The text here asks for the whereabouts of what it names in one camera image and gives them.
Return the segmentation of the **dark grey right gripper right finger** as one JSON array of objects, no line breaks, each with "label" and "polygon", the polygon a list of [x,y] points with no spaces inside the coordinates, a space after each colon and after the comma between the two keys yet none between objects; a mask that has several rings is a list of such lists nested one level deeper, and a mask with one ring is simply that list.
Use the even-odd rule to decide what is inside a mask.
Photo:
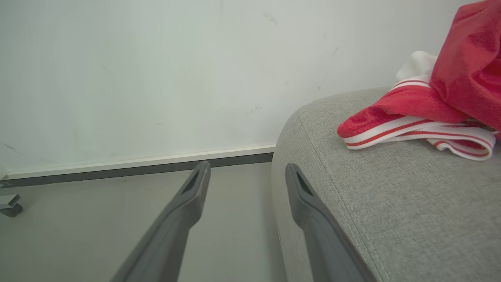
[{"label": "dark grey right gripper right finger", "polygon": [[303,231],[314,282],[377,282],[301,168],[287,164],[285,179],[290,210]]}]

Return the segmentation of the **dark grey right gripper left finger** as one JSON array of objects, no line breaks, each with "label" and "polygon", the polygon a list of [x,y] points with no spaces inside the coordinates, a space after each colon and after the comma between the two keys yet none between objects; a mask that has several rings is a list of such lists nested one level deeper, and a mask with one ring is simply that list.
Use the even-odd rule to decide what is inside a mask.
[{"label": "dark grey right gripper left finger", "polygon": [[177,282],[190,229],[202,217],[210,179],[210,163],[198,163],[110,282]]}]

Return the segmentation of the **red garment with striped trim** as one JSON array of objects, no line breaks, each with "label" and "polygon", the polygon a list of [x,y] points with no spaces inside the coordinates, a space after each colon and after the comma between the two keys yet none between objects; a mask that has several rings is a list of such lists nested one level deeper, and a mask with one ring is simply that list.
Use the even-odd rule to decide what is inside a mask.
[{"label": "red garment with striped trim", "polygon": [[460,7],[429,82],[396,82],[337,134],[351,150],[424,139],[466,159],[489,159],[501,141],[501,0]]}]

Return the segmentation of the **white and grey baseboard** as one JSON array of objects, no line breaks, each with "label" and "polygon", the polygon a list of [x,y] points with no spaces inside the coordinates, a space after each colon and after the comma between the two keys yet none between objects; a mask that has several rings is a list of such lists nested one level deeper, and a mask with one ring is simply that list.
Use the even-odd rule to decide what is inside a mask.
[{"label": "white and grey baseboard", "polygon": [[0,180],[0,189],[188,171],[194,169],[202,161],[210,162],[213,167],[266,163],[272,160],[275,147],[275,145],[266,145],[92,165],[68,166],[41,171],[10,172],[5,178]]}]

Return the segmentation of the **white cloth item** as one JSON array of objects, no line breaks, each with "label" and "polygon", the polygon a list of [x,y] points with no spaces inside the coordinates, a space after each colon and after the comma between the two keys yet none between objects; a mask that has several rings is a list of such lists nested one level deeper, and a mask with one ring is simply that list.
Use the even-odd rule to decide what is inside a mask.
[{"label": "white cloth item", "polygon": [[396,73],[396,81],[421,80],[429,82],[437,56],[423,51],[413,52]]}]

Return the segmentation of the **grey fabric sofa seat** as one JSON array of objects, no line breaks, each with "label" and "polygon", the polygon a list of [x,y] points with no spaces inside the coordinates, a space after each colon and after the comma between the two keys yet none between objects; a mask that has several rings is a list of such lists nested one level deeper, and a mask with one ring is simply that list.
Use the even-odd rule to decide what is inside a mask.
[{"label": "grey fabric sofa seat", "polygon": [[349,150],[337,127],[387,88],[311,102],[286,122],[272,197],[288,282],[312,282],[285,179],[297,164],[382,282],[501,282],[501,146],[476,162],[422,140]]}]

